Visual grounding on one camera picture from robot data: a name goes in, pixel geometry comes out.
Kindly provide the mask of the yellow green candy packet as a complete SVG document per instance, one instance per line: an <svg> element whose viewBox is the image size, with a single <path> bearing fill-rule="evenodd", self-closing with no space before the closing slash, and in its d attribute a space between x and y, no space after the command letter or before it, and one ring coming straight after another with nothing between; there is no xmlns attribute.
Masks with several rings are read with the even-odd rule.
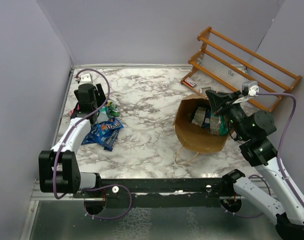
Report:
<svg viewBox="0 0 304 240"><path fill-rule="evenodd" d="M105 110L109 118L113 118L113 117L117 118L120 116L120 112L118 110L116 103L111 99L107 100L107 103L105 104Z"/></svg>

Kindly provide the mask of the green snack packet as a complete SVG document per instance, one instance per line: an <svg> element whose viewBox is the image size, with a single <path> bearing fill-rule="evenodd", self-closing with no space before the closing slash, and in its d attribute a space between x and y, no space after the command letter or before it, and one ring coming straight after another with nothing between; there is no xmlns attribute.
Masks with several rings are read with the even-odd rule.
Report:
<svg viewBox="0 0 304 240"><path fill-rule="evenodd" d="M215 115L213 111L211 111L209 132L217 136L226 135L228 133L226 118L222 115Z"/></svg>

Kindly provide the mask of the blue M&Ms candy packet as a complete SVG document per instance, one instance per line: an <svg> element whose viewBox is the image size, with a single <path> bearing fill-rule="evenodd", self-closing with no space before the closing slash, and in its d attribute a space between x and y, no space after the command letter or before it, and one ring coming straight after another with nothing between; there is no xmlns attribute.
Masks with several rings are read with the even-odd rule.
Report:
<svg viewBox="0 0 304 240"><path fill-rule="evenodd" d="M121 129L121 128L123 128L123 125L115 117L110 118L108 121L99 123L99 126L98 126L100 133L102 133L103 135L109 131L117 130L117 129Z"/></svg>

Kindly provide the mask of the red snack packet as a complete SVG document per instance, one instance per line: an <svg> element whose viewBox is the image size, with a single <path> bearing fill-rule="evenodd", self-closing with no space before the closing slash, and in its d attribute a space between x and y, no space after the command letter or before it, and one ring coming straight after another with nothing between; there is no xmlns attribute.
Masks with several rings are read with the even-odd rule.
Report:
<svg viewBox="0 0 304 240"><path fill-rule="evenodd" d="M68 117L69 117L69 118L73 118L74 112L75 112L74 109L70 110L70 111L67 113Z"/></svg>

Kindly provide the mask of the blue salt vinegar chips bag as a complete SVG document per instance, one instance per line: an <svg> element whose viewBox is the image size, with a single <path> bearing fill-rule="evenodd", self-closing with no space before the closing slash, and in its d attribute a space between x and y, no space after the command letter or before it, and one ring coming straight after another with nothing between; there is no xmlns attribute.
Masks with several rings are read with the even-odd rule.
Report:
<svg viewBox="0 0 304 240"><path fill-rule="evenodd" d="M101 130L100 125L95 124L85 136L81 145L97 143L101 145L104 150L111 152L118 138L119 131L119 128Z"/></svg>

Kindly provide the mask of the brown paper bag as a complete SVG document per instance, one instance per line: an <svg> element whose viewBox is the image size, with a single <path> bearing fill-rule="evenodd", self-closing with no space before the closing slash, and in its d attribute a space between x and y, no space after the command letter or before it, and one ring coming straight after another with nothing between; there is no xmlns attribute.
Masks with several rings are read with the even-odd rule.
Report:
<svg viewBox="0 0 304 240"><path fill-rule="evenodd" d="M183 98L177 109L173 128L181 147L198 154L220 152L229 134L215 135L192 123L191 117L197 107L210 107L209 100L202 95L190 94Z"/></svg>

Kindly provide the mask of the teal white snack packet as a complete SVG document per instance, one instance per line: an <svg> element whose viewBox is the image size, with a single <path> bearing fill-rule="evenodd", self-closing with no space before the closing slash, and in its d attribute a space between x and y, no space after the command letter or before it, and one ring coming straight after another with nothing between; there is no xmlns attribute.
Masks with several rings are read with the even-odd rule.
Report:
<svg viewBox="0 0 304 240"><path fill-rule="evenodd" d="M97 113L98 113L98 117L97 117L97 120L96 120L97 124L100 124L102 122L106 122L106 121L109 120L108 108L106 106L101 108Z"/></svg>

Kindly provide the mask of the small blue white snack packet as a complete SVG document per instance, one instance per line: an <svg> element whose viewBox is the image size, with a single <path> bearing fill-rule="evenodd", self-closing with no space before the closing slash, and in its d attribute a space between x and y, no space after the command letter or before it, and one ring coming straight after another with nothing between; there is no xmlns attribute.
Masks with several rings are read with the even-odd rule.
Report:
<svg viewBox="0 0 304 240"><path fill-rule="evenodd" d="M207 107L197 107L191 115L191 123L203 129L210 127L211 110Z"/></svg>

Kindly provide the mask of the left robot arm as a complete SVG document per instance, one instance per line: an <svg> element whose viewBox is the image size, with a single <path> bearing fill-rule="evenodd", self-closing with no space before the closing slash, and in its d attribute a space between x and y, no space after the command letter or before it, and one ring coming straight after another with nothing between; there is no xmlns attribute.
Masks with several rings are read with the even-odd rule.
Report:
<svg viewBox="0 0 304 240"><path fill-rule="evenodd" d="M99 116L98 107L106 103L101 84L83 83L74 91L78 106L61 139L39 154L39 182L44 193L75 194L85 188L91 197L101 194L102 185L94 173L82 174L76 153Z"/></svg>

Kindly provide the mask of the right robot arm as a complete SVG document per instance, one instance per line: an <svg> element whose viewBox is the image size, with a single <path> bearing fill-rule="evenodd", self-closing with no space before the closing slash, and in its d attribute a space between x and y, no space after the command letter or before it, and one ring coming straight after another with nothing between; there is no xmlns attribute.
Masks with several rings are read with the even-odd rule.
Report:
<svg viewBox="0 0 304 240"><path fill-rule="evenodd" d="M236 170L222 182L222 191L228 196L237 193L248 199L272 221L283 240L304 240L304 195L285 169L280 149L267 138L276 131L272 114L258 110L247 116L239 102L246 97L240 91L207 90L206 95L213 113L226 117L243 141L239 148L245 160L262 175L276 197L255 187Z"/></svg>

